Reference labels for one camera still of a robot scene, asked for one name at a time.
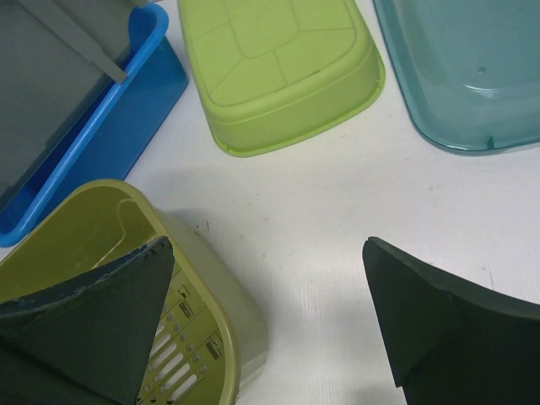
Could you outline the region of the lime green container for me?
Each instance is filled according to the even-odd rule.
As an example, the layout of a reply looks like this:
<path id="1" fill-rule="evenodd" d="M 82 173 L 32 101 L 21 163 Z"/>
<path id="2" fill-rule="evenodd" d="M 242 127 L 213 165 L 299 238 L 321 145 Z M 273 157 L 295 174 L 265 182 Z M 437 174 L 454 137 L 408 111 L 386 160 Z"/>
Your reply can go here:
<path id="1" fill-rule="evenodd" d="M 353 1 L 181 1 L 179 20 L 214 142 L 249 157 L 371 106 L 385 83 Z"/>

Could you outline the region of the teal transparent container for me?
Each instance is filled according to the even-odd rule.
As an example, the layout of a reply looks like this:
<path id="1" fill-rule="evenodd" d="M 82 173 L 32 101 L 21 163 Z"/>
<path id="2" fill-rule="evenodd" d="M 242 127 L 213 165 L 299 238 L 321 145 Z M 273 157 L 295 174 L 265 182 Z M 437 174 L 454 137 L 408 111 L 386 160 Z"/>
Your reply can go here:
<path id="1" fill-rule="evenodd" d="M 539 142 L 537 1 L 376 1 L 419 134 L 456 154 Z"/>

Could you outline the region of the large grey crate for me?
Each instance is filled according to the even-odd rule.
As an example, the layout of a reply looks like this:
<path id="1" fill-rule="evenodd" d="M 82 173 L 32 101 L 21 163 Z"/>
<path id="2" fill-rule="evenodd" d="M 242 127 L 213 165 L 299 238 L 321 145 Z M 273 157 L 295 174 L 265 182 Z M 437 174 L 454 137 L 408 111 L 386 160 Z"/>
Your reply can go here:
<path id="1" fill-rule="evenodd" d="M 1 204 L 6 206 L 111 83 L 127 78 L 130 16 L 144 1 L 1 3 Z"/>

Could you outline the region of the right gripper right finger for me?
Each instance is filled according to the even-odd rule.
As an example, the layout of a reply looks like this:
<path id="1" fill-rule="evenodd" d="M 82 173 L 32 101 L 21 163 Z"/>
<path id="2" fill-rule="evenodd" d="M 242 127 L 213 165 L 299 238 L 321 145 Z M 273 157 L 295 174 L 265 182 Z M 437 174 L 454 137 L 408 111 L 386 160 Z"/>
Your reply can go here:
<path id="1" fill-rule="evenodd" d="M 409 404 L 537 404 L 539 306 L 378 237 L 364 270 L 396 386 Z"/>

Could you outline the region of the olive green slotted basket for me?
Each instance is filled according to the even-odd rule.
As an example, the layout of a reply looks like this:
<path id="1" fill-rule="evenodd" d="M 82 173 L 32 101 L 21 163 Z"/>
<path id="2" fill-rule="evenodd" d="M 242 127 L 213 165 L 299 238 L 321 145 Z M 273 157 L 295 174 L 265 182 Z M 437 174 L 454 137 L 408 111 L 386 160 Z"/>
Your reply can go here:
<path id="1" fill-rule="evenodd" d="M 123 181 L 76 189 L 3 260 L 37 263 L 65 248 L 61 269 L 87 271 L 166 237 L 174 267 L 134 404 L 234 404 L 261 374 L 268 334 L 262 313 L 213 248 Z"/>

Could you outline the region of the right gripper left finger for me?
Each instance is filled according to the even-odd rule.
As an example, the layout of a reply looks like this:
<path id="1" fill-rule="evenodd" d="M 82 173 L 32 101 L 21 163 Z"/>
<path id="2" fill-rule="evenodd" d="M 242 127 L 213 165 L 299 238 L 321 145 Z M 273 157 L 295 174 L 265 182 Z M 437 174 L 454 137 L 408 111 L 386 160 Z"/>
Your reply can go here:
<path id="1" fill-rule="evenodd" d="M 169 288 L 174 255 L 160 236 L 87 271 L 65 248 L 1 266 L 1 401 L 134 404 Z"/>

